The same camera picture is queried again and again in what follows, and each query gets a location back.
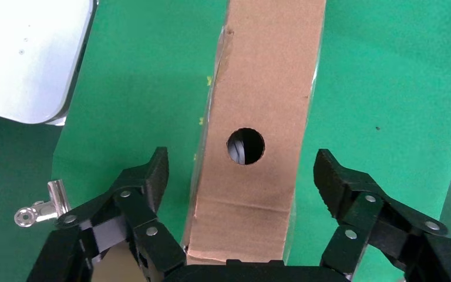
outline cardboard box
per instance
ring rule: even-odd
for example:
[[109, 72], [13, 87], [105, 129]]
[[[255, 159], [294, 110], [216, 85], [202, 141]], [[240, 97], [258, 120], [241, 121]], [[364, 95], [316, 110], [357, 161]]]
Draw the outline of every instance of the cardboard box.
[[188, 263], [283, 259], [325, 0], [229, 0], [183, 244]]

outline white object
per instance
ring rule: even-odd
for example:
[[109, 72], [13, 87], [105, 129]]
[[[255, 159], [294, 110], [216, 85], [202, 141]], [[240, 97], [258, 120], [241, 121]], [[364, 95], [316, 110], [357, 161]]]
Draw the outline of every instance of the white object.
[[244, 143], [242, 140], [234, 139], [227, 144], [229, 156], [231, 159], [241, 165], [245, 163]]
[[22, 123], [66, 115], [93, 0], [0, 0], [0, 116]]

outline circular hole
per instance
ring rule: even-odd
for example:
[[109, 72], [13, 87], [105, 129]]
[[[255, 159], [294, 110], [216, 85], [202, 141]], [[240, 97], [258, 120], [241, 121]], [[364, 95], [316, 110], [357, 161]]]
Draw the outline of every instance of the circular hole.
[[251, 165], [264, 154], [264, 138], [254, 129], [241, 128], [229, 137], [227, 150], [233, 161], [241, 165]]

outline green surface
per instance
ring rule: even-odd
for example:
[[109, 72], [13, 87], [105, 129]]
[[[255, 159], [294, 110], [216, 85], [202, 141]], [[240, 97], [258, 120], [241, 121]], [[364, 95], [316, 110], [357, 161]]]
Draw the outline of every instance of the green surface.
[[13, 216], [49, 198], [47, 182], [60, 131], [0, 118], [0, 282], [25, 281], [53, 229], [52, 221], [21, 228]]
[[[73, 206], [167, 146], [159, 216], [181, 237], [225, 9], [224, 0], [100, 3], [53, 160]], [[313, 184], [320, 147], [440, 216], [451, 177], [451, 0], [328, 1], [290, 264], [317, 265], [336, 227]], [[355, 281], [400, 275], [369, 247]]]

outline metal screw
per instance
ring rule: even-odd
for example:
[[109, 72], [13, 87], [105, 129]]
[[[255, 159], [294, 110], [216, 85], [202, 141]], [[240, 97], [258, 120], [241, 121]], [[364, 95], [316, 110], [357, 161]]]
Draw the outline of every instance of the metal screw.
[[158, 229], [156, 229], [156, 227], [149, 227], [146, 229], [146, 235], [148, 236], [154, 236], [156, 233], [158, 233]]
[[76, 216], [74, 216], [73, 214], [67, 215], [65, 216], [65, 219], [63, 219], [64, 223], [72, 223], [77, 219]]
[[345, 235], [350, 239], [357, 239], [357, 233], [355, 233], [353, 230], [348, 229], [345, 231]]
[[436, 224], [436, 223], [434, 223], [434, 222], [427, 221], [425, 224], [426, 224], [426, 226], [428, 226], [430, 229], [433, 229], [433, 230], [440, 230], [440, 226], [438, 226], [438, 224]]
[[371, 196], [371, 195], [367, 195], [367, 196], [366, 196], [366, 200], [369, 201], [369, 202], [371, 202], [371, 203], [374, 203], [374, 202], [376, 201], [376, 198], [374, 198], [374, 197]]
[[130, 191], [123, 191], [120, 193], [120, 197], [127, 198], [130, 196]]

